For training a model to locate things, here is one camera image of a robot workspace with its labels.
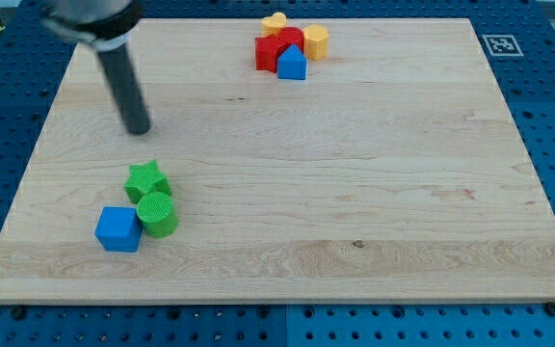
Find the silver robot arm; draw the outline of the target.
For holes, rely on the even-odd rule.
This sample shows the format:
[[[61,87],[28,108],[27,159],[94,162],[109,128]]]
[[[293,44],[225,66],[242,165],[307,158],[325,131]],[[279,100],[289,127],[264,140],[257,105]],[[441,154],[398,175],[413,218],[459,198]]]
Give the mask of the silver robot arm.
[[[58,39],[106,52],[127,43],[142,15],[142,0],[50,0],[40,22]]]

